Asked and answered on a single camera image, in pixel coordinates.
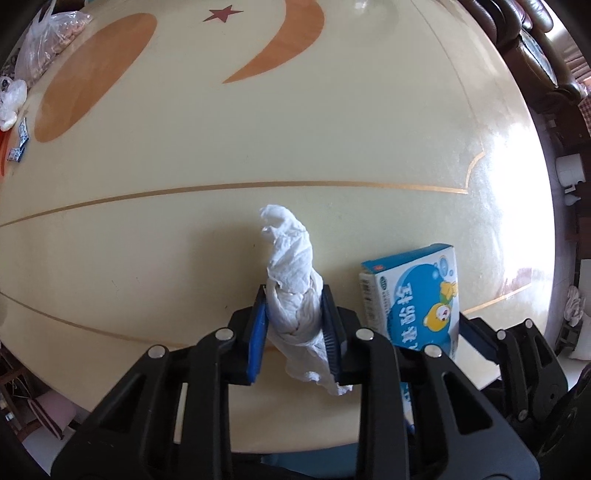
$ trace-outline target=leather sofa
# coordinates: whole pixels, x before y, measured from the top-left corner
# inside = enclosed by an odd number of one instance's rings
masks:
[[[586,96],[546,33],[554,22],[540,0],[460,0],[496,45],[526,101],[556,113]]]

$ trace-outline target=crumpled tissue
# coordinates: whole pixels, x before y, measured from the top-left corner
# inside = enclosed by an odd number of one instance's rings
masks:
[[[312,268],[310,235],[280,205],[261,209],[261,218],[262,236],[273,245],[267,265],[267,336],[287,358],[289,376],[315,381],[333,395],[347,393],[353,387],[336,384],[330,374],[320,311],[324,282]]]

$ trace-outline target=white container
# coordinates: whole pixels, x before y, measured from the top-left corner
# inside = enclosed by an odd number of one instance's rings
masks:
[[[558,174],[558,180],[563,187],[570,187],[571,185],[576,185],[580,181],[585,181],[581,155],[575,153],[574,155],[558,157],[556,159],[556,173]]]

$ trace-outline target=blue gripper pad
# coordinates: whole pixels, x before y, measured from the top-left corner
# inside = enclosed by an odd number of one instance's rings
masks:
[[[267,327],[269,326],[265,304],[266,298],[264,293],[261,298],[259,292],[259,295],[256,297],[256,302],[252,307],[253,312],[251,315],[254,316],[254,321],[252,324],[251,338],[248,342],[248,366],[246,367],[246,376],[250,383],[253,383],[256,380],[256,376],[261,371],[262,354],[265,350]]]

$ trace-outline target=cream table surface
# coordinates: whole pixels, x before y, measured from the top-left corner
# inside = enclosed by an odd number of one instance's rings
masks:
[[[544,157],[493,45],[453,0],[109,0],[30,91],[0,187],[0,339],[92,409],[150,345],[252,304],[289,207],[337,304],[363,260],[455,246],[463,311],[543,331],[554,268]],[[11,144],[16,142],[13,132]],[[479,387],[498,370],[460,341]],[[354,442],[267,351],[230,391],[236,451]]]

